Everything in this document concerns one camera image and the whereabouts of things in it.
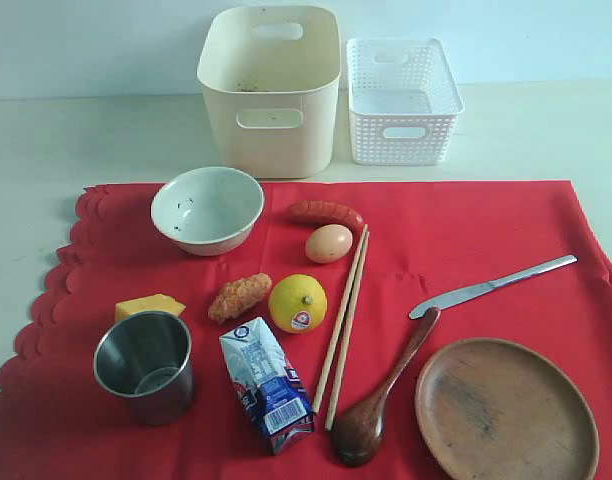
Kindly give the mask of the brown egg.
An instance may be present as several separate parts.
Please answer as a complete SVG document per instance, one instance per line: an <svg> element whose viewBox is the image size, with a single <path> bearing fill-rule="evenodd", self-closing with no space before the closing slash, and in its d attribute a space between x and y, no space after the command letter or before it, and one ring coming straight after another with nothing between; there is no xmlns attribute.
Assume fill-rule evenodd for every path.
<svg viewBox="0 0 612 480"><path fill-rule="evenodd" d="M305 254L315 263L328 264L344 257L353 244L353 234L341 224L329 224L316 229L307 239Z"/></svg>

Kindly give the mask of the red sausage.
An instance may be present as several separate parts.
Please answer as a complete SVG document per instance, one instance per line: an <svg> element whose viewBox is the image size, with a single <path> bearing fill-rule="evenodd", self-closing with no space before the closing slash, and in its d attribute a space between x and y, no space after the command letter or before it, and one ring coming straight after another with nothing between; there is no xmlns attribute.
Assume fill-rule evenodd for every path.
<svg viewBox="0 0 612 480"><path fill-rule="evenodd" d="M354 232L361 232L365 222L353 208L322 200L301 200L288 207L290 220L309 225L340 224Z"/></svg>

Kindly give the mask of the yellow lemon with sticker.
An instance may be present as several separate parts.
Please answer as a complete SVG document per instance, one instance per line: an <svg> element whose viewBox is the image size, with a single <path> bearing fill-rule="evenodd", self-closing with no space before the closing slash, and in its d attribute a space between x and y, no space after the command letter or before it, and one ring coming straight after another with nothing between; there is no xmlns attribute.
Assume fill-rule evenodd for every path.
<svg viewBox="0 0 612 480"><path fill-rule="evenodd" d="M280 330L303 334L321 325L328 307L327 294L312 276L294 274L283 278L272 289L268 309Z"/></svg>

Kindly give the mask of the fried chicken nugget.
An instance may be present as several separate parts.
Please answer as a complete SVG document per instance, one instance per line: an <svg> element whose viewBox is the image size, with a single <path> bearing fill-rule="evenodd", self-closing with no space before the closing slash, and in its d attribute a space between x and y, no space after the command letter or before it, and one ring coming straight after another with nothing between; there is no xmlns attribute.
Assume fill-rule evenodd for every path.
<svg viewBox="0 0 612 480"><path fill-rule="evenodd" d="M271 286L270 276L263 272L227 282L210 305L208 317L218 324L235 319L261 302Z"/></svg>

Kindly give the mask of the blue white milk carton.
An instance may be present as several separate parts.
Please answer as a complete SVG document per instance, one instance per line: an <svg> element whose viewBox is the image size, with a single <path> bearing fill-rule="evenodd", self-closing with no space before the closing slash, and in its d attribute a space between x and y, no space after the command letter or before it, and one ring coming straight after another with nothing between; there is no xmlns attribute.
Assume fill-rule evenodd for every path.
<svg viewBox="0 0 612 480"><path fill-rule="evenodd" d="M219 338L234 390L272 454L315 430L315 413L301 378L262 317Z"/></svg>

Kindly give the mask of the upper wooden chopstick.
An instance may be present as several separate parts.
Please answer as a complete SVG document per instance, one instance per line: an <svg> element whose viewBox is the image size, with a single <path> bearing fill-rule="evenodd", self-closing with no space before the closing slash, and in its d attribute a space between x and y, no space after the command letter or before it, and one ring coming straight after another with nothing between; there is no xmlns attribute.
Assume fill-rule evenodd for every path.
<svg viewBox="0 0 612 480"><path fill-rule="evenodd" d="M326 384L328 381L328 376L330 373L334 353L335 353L337 342L338 342L338 339L339 339L339 336L342 330L342 324L343 324L345 312L350 302L351 289L352 289L352 286L355 280L355 276L356 276L356 272L357 272L358 264L359 264L359 259L360 259L360 254L362 252L363 244L367 236L367 233L368 233L368 225L365 224L361 231L361 235L360 235L360 238L359 238L356 250L355 250L353 261L349 269L349 273L348 273L345 287L342 293L340 305L338 308L337 316L336 316L333 330L331 332L331 336L329 339L328 348L327 348L326 355L325 355L325 358L322 364L319 380L317 383L317 388L316 388L313 403L312 403L313 411L315 413L319 412L320 407L322 405L322 400L323 400Z"/></svg>

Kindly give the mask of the wooden chopstick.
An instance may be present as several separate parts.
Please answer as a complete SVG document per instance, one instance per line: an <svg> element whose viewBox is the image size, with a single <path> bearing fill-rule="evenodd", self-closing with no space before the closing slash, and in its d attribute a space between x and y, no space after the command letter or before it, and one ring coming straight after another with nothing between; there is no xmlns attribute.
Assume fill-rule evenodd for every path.
<svg viewBox="0 0 612 480"><path fill-rule="evenodd" d="M333 330L331 332L331 336L329 339L328 348L327 348L326 355L325 355L325 358L322 364L319 380L317 383L317 388L316 388L313 403L312 403L313 411L315 413L319 412L320 407L322 405L322 400L323 400L326 384L328 381L328 376L330 373L334 353L335 353L337 342L338 342L338 339L339 339L339 336L342 330L342 324L343 324L345 312L350 302L351 289L352 289L352 286L355 280L355 276L356 276L356 272L357 272L358 264L359 264L359 259L360 259L360 254L362 252L363 244L367 236L367 233L368 233L368 225L365 224L361 231L361 235L360 235L360 238L359 238L356 250L355 250L353 261L349 269L349 273L348 273L345 287L342 293L340 305L338 308L337 316L336 316Z"/></svg>
<svg viewBox="0 0 612 480"><path fill-rule="evenodd" d="M346 358L348 353L348 348L350 344L350 336L353 327L353 320L356 311L356 305L358 301L360 285L363 276L363 269L365 264L366 253L368 249L368 242L370 238L370 231L367 226L365 228L365 232L362 234L362 243L360 247L360 253L357 261L357 265L355 266L354 276L352 281L352 288L350 293L350 298L348 302L348 306L346 308L345 317L344 317L344 330L342 334L341 346L337 360L337 366L335 370L335 377L333 381L333 386L331 390L331 396L329 399L328 411L325 421L325 428L328 431L332 430L334 418L337 411L338 399L342 388Z"/></svg>

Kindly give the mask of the lower wooden chopstick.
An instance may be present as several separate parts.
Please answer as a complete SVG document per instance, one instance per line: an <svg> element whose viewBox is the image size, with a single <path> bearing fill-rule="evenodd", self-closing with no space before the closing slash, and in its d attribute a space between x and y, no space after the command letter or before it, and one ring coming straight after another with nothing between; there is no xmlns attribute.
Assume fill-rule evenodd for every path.
<svg viewBox="0 0 612 480"><path fill-rule="evenodd" d="M365 264L366 253L368 249L368 242L370 238L370 231L367 226L365 228L365 232L362 234L362 243L360 247L360 253L357 261L357 265L355 266L354 276L352 281L352 288L350 293L350 298L348 302L348 306L346 308L345 317L344 317L344 330L342 334L341 346L337 360L337 366L335 370L335 377L333 381L333 386L331 390L331 396L329 399L328 411L325 421L325 428L328 431L332 430L334 418L337 411L338 399L342 388L346 358L348 353L348 348L350 344L350 336L353 327L353 320L356 311L356 305L358 301L360 285L363 276L363 269Z"/></svg>

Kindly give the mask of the white ceramic bowl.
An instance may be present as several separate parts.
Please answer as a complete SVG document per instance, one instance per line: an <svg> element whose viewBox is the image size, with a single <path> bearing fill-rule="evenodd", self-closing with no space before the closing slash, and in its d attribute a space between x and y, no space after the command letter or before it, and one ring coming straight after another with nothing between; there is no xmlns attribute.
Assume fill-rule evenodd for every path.
<svg viewBox="0 0 612 480"><path fill-rule="evenodd" d="M251 175L220 166L178 175L155 194L150 215L157 230L196 256L217 256L239 247L265 204Z"/></svg>

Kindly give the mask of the red scalloped table cloth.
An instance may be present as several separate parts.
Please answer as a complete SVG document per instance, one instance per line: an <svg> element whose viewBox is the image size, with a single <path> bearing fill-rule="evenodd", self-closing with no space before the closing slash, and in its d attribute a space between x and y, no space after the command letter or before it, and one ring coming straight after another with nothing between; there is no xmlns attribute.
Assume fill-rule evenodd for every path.
<svg viewBox="0 0 612 480"><path fill-rule="evenodd" d="M557 182L268 183L264 212L243 245L197 258L150 218L154 184L90 187L71 244L46 277L16 356L0 369L0 479L440 479L416 425L416 377L438 348L501 337L556 363L589 403L600 436L597 475L612 479L612 265L572 186ZM449 309L392 391L382 448L366 466L334 458L323 428L272 455L232 387L207 310L221 286L265 272L317 278L326 322L279 341L308 391L320 375L349 261L303 252L307 228L286 211L302 199L349 205L370 229L341 408L370 391L412 329L409 311L435 295L572 254L577 262ZM196 396L174 423L138 424L93 375L94 350L115 305L154 293L185 305Z"/></svg>

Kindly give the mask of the stainless steel table knife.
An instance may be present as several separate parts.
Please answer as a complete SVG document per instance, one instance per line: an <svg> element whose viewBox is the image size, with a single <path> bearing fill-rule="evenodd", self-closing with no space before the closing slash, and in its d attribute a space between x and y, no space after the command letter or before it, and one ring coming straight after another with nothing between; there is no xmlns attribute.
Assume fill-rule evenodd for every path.
<svg viewBox="0 0 612 480"><path fill-rule="evenodd" d="M471 285L448 291L427 299L415 306L408 314L411 320L419 319L423 316L427 309L437 307L441 310L468 302L474 298L490 293L496 289L505 287L512 283L540 275L577 261L574 255L566 255L563 257L550 260L548 262L521 270L519 272L507 275L494 280L489 280L480 284Z"/></svg>

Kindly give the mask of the yellow cheese wedge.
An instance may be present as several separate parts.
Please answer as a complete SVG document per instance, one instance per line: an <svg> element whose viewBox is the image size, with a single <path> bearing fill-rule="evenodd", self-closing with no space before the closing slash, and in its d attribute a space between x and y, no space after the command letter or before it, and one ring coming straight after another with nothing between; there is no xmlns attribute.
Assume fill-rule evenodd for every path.
<svg viewBox="0 0 612 480"><path fill-rule="evenodd" d="M175 298L157 293L117 303L115 305L115 322L119 323L131 315L145 311L163 311L179 316L185 308L186 306Z"/></svg>

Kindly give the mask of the white perforated plastic basket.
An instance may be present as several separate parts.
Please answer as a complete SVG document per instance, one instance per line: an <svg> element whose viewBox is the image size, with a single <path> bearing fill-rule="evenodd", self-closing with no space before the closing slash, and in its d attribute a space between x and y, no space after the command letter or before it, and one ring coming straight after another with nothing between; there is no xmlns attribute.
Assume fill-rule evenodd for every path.
<svg viewBox="0 0 612 480"><path fill-rule="evenodd" d="M442 162L464 105L441 42L352 38L346 58L353 161Z"/></svg>

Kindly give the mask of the cream plastic storage bin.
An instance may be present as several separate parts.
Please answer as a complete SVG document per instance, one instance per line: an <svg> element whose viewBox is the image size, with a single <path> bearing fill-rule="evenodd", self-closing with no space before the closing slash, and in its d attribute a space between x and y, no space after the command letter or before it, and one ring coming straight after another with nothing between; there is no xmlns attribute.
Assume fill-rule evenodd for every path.
<svg viewBox="0 0 612 480"><path fill-rule="evenodd" d="M242 6L212 21L197 79L223 164L305 178L333 153L341 45L317 6Z"/></svg>

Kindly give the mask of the stainless steel cup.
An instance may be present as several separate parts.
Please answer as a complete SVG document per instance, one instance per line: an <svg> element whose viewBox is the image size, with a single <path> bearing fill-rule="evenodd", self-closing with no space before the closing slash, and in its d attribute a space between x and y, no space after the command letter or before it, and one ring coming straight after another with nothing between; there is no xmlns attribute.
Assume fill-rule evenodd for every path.
<svg viewBox="0 0 612 480"><path fill-rule="evenodd" d="M97 383L146 425L174 422L193 400L192 337L178 316L143 311L112 326L93 357Z"/></svg>

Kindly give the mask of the dark wooden spoon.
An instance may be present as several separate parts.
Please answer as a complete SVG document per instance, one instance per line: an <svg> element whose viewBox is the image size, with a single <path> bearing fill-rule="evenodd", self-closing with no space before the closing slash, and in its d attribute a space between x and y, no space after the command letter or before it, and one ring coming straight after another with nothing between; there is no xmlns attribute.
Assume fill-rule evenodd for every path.
<svg viewBox="0 0 612 480"><path fill-rule="evenodd" d="M430 307L425 311L385 380L333 422L333 450L345 466L362 466L378 452L383 440L385 408L390 391L430 335L440 314L438 307Z"/></svg>

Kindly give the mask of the round wooden plate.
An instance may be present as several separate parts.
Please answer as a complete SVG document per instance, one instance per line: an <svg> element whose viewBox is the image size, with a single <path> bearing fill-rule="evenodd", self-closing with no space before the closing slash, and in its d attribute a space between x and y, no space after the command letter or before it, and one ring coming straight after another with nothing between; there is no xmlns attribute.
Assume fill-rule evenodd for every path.
<svg viewBox="0 0 612 480"><path fill-rule="evenodd" d="M591 479L600 442L588 403L551 361L497 338L451 343L418 377L422 438L452 479Z"/></svg>

